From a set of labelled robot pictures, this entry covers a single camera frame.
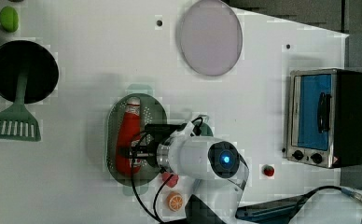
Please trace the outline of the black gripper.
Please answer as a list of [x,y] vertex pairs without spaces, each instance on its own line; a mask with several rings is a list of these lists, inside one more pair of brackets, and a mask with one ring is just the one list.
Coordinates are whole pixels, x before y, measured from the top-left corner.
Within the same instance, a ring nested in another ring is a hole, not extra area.
[[137,168],[146,162],[153,168],[170,168],[176,144],[195,135],[192,122],[182,124],[147,124],[132,136],[129,144],[129,166]]

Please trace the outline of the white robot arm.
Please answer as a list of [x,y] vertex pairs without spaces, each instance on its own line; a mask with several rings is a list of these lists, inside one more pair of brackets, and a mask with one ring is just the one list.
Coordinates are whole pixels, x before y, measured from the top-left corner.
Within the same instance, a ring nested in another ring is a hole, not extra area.
[[243,156],[230,142],[203,136],[191,121],[181,125],[147,124],[129,147],[131,159],[143,159],[154,168],[195,180],[185,203],[185,224],[236,224],[236,213],[249,176]]

